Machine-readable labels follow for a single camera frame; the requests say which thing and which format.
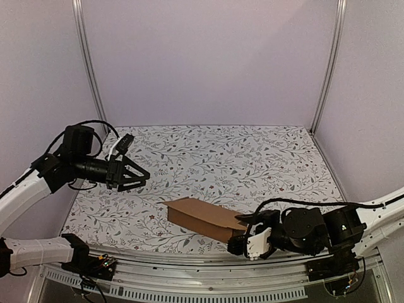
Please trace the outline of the brown cardboard box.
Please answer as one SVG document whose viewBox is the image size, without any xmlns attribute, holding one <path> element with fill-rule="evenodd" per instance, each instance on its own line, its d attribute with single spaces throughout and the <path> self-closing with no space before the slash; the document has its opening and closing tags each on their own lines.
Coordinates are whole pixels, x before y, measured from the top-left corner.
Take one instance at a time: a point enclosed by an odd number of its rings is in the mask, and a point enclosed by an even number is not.
<svg viewBox="0 0 404 303">
<path fill-rule="evenodd" d="M 236 219 L 239 212 L 199 199 L 181 198 L 163 204 L 169 222 L 218 242 L 226 243 L 247 230 L 246 224 Z"/>
</svg>

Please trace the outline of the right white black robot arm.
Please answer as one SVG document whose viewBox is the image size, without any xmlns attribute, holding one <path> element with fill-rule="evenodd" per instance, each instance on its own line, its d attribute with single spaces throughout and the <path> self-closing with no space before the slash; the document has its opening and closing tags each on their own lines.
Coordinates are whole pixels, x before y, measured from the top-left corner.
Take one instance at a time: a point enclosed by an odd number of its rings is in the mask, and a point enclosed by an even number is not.
<svg viewBox="0 0 404 303">
<path fill-rule="evenodd" d="M 287 198 L 263 201 L 253 213 L 237 215 L 246 224 L 242 235 L 227 242 L 227 251 L 250 260 L 267 259 L 275 251 L 330 256 L 321 273 L 340 275 L 358 268 L 359 257 L 389 231 L 403 225 L 403 189 L 367 202 L 315 203 Z"/>
</svg>

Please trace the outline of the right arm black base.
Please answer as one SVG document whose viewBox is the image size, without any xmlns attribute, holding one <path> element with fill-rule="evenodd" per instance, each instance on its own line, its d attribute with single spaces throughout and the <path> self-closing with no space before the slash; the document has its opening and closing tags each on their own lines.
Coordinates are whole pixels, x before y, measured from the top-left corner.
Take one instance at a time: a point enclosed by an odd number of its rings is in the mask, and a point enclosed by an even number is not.
<svg viewBox="0 0 404 303">
<path fill-rule="evenodd" d="M 305 264 L 310 282 L 323 281 L 324 289 L 334 298 L 346 297 L 362 286 L 366 276 L 365 257 L 352 251 L 338 252 Z"/>
</svg>

